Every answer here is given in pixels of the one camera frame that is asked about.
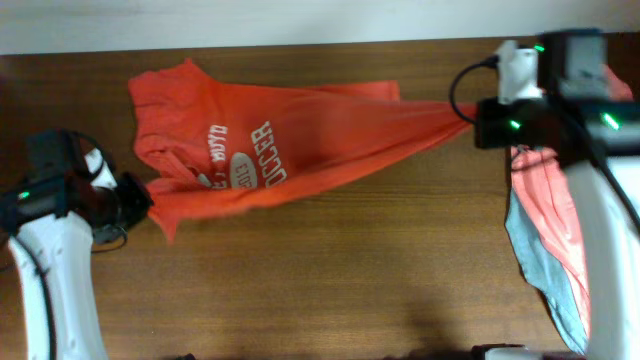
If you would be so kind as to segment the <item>orange soccer t-shirt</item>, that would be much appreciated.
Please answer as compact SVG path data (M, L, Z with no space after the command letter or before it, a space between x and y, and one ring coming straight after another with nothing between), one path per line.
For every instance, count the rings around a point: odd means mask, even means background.
M158 176L150 217L230 216L331 190L429 150L466 124L394 81L282 88L220 82L191 61L131 79L136 155Z

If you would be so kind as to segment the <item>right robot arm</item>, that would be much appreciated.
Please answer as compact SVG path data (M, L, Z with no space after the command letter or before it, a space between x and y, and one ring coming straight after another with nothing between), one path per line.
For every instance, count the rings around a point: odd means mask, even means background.
M475 144L555 151L583 236L591 295L589 359L639 356L639 105L615 101L595 29L503 42L485 64L498 94L479 102Z

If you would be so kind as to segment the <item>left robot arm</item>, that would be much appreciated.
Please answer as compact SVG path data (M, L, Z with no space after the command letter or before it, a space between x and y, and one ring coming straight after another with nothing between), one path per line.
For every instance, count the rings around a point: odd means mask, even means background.
M153 204L129 172L115 177L86 135L54 129L26 141L30 171L1 196L1 228L19 274L30 359L104 359L91 277L95 245L126 241Z

